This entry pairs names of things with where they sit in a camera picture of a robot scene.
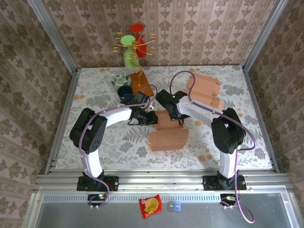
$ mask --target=gray floor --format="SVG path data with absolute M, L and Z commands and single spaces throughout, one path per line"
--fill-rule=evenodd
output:
M 84 203 L 44 203 L 38 228 L 289 228 L 280 194 L 243 194 L 241 204 L 253 212 L 256 222 L 244 221 L 237 208 L 218 203 L 182 203 L 181 212 L 169 212 L 163 203 L 159 214 L 142 219 L 138 203 L 108 203 L 90 209 Z

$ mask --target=patterned wallpaper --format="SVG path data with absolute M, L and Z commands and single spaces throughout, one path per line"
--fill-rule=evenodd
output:
M 304 1 L 291 0 L 249 71 L 280 169 L 304 215 Z
M 123 65 L 116 32 L 157 34 L 143 66 L 241 64 L 274 0 L 42 0 L 77 67 Z
M 0 227 L 19 228 L 71 75 L 26 0 L 0 1 Z

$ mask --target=green bowl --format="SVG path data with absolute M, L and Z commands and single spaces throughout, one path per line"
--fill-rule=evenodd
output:
M 131 85 L 131 78 L 128 75 L 116 75 L 113 77 L 112 85 L 117 90 L 121 86 L 129 86 Z

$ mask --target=red snack bag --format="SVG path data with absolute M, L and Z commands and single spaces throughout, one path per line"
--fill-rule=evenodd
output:
M 162 210 L 162 201 L 159 195 L 140 199 L 139 206 L 142 212 L 142 218 L 146 219 L 151 214 L 159 213 Z

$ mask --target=table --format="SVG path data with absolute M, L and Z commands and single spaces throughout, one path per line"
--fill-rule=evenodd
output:
M 225 109 L 232 107 L 240 120 L 255 136 L 258 147 L 254 151 L 241 152 L 238 165 L 240 169 L 271 169 L 265 141 L 257 120 L 256 112 L 240 66 L 153 66 L 144 67 L 151 84 L 160 90 L 169 89 L 172 76 L 181 70 L 217 77 L 221 82 L 218 97 Z M 130 74 L 133 70 L 125 67 L 82 68 L 69 118 L 59 150 L 56 169 L 82 169 L 80 154 L 69 133 L 81 111 L 89 107 L 100 111 L 117 105 L 119 98 L 111 85 L 113 76 Z M 189 74 L 180 74 L 173 82 L 173 92 L 185 89 Z M 157 104 L 156 110 L 163 110 Z M 213 143 L 212 131 L 203 123 L 185 119 L 184 127 L 189 129 L 189 139 L 182 150 L 151 152 L 148 136 L 155 131 L 154 126 L 128 126 L 127 121 L 108 127 L 99 147 L 99 157 L 104 169 L 217 169 L 219 150 Z M 252 141 L 246 136 L 242 147 L 251 147 Z

